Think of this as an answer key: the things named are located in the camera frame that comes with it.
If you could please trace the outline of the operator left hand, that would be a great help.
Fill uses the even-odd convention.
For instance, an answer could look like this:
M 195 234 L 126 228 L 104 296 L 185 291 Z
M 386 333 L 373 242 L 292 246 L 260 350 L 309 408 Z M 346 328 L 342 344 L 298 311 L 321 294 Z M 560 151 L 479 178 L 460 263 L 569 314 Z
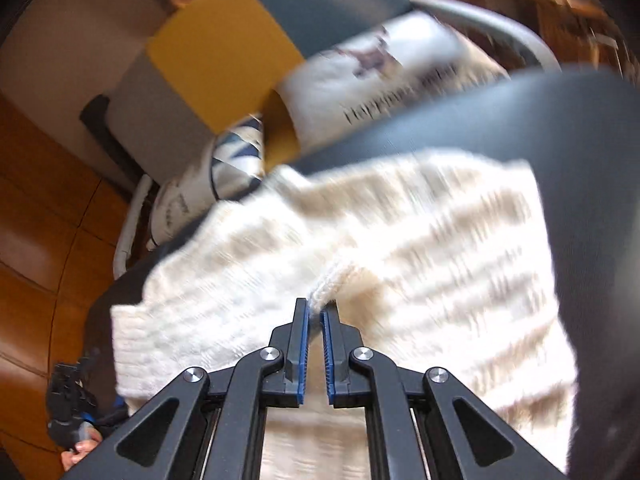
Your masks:
M 64 471 L 69 471 L 73 466 L 79 464 L 97 446 L 102 443 L 100 434 L 94 434 L 91 438 L 77 442 L 71 450 L 61 453 L 61 463 Z

